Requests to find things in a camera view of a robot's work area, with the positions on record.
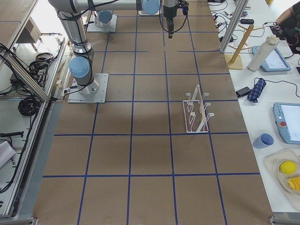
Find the person's arm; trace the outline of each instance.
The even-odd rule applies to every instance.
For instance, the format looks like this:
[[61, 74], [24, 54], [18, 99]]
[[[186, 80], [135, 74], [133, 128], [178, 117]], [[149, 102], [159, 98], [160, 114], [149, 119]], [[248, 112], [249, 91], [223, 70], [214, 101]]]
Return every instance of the person's arm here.
[[280, 25], [284, 20], [290, 18], [294, 15], [293, 7], [289, 7], [286, 11], [284, 11], [276, 20], [277, 24]]

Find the red button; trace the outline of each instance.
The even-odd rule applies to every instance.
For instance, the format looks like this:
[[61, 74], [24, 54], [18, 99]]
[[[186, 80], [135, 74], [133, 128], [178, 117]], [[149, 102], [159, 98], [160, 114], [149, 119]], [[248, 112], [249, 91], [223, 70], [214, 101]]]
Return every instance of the red button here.
[[280, 122], [280, 126], [285, 127], [286, 126], [286, 122], [284, 122], [284, 121]]

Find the blue and white device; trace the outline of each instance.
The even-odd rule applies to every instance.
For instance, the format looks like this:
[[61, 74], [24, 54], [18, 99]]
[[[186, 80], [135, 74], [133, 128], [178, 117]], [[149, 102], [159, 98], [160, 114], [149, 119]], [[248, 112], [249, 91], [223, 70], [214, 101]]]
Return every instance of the blue and white device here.
[[[252, 52], [255, 55], [260, 46], [253, 46]], [[261, 65], [261, 68], [265, 72], [277, 72], [277, 71], [290, 71], [291, 67], [285, 60], [284, 56], [280, 53], [280, 51], [275, 48], [270, 55], [266, 58], [266, 60]]]
[[284, 142], [300, 144], [300, 104], [276, 102], [273, 112]]

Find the bottle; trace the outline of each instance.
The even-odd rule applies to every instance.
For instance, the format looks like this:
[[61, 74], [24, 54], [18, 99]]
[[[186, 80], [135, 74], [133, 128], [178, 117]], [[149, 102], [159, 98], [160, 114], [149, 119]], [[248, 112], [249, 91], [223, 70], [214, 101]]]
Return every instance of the bottle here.
[[260, 46], [258, 52], [248, 65], [248, 69], [251, 71], [257, 71], [263, 64], [268, 55], [276, 48], [279, 38], [275, 35], [267, 36], [266, 41]]

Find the yellow lemon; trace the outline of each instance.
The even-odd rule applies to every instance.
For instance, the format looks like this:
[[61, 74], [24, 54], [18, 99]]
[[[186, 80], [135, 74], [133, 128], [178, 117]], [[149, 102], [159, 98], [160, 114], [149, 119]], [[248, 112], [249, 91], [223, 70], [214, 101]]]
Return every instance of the yellow lemon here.
[[284, 161], [279, 168], [285, 174], [292, 174], [296, 171], [297, 166], [293, 161]]

